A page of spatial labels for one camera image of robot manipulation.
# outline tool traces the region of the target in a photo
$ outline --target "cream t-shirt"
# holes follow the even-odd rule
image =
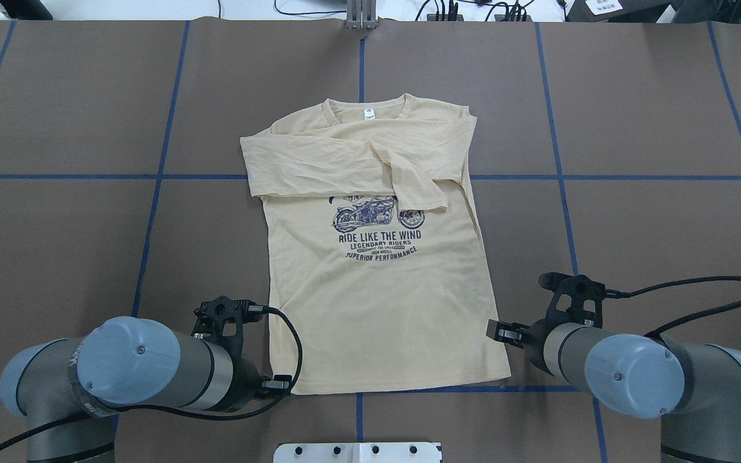
[[[468,175],[476,117],[405,94],[326,100],[241,140],[268,223],[270,305],[305,352],[297,394],[381,392],[511,375]],[[270,319],[275,373],[295,343]]]

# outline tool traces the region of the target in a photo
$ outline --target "white tag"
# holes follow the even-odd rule
[[[585,4],[594,15],[603,15],[623,9],[619,0],[585,0]]]

